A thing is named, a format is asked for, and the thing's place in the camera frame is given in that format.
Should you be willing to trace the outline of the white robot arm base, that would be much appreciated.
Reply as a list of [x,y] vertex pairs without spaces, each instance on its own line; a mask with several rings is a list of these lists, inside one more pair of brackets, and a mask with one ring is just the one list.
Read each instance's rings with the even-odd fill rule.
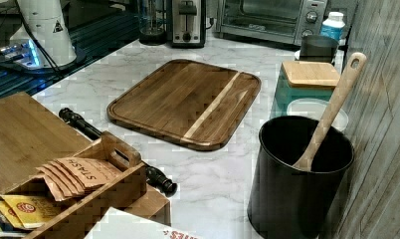
[[18,65],[28,70],[48,69],[66,66],[77,58],[60,0],[15,1],[22,25],[10,43],[24,45],[27,54]]

